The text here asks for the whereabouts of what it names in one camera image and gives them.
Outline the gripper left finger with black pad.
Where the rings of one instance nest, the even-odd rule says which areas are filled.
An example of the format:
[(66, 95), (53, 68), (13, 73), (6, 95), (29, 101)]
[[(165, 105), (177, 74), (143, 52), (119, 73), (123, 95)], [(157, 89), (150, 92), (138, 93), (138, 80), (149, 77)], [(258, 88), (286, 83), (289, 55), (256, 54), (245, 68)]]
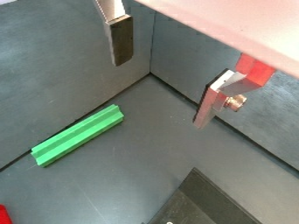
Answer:
[(119, 67), (134, 56), (134, 18), (122, 0), (94, 0), (94, 3), (103, 18), (113, 63)]

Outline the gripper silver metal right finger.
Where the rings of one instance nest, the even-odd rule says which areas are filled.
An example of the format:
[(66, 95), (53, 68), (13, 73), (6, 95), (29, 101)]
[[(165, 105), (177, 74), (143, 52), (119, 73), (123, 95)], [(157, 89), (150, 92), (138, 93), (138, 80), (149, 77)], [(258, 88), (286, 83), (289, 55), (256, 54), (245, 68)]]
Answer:
[(204, 129), (214, 116), (224, 110), (232, 109), (238, 112), (244, 107), (248, 97), (238, 92), (229, 92), (225, 88), (232, 88), (246, 75), (226, 69), (217, 78), (208, 84), (201, 98), (201, 104), (194, 117), (194, 125)]

